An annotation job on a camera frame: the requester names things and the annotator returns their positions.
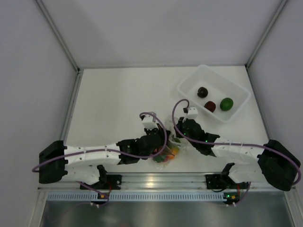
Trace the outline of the green fake lime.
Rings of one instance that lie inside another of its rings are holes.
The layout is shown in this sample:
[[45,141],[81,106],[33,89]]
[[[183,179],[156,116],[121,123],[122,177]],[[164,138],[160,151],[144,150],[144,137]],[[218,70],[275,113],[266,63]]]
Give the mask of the green fake lime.
[[229,97],[226,97],[220,102],[220,109],[225,112],[229,111],[232,109],[233,104],[234,104],[233,100]]

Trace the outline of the clear zip top bag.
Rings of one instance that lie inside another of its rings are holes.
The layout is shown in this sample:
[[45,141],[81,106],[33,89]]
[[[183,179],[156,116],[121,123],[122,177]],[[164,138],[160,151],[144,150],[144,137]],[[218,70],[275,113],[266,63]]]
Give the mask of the clear zip top bag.
[[174,129],[171,115],[166,118],[164,126],[170,131],[167,145],[163,152],[151,160],[154,166],[162,170],[170,165],[172,161],[179,160],[187,153],[188,141],[184,138],[178,138]]

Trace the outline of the dark red fake fruit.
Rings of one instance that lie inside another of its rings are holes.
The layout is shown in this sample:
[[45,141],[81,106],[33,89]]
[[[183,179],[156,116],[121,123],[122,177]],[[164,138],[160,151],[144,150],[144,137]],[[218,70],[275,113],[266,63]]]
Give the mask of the dark red fake fruit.
[[204,105],[204,108],[213,113],[216,110],[216,104],[212,101],[208,101]]

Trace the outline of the dark purple fake plum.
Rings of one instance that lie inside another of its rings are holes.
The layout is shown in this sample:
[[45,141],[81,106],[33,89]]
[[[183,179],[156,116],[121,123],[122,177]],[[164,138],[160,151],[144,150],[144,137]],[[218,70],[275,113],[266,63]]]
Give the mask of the dark purple fake plum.
[[206,98],[208,96],[208,90],[205,87],[200,87],[197,91],[199,98]]

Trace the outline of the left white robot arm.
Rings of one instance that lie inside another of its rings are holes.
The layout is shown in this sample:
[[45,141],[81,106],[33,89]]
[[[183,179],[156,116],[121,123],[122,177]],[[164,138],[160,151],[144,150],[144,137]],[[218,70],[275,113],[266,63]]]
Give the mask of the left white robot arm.
[[102,189],[107,183],[106,166],[136,164],[164,150],[169,130],[158,125],[145,129],[145,133],[140,138],[99,147],[73,147],[57,140],[40,152],[34,171],[41,184],[78,181]]

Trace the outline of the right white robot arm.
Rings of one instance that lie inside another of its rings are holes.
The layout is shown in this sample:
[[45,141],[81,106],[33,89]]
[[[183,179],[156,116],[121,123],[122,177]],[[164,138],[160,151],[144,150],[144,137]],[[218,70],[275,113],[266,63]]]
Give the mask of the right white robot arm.
[[185,117],[178,119],[175,132],[202,155],[232,160],[221,172],[221,182],[227,188],[238,183],[267,182],[289,191],[299,178],[300,161],[276,140],[264,145],[233,143],[205,132],[194,119]]

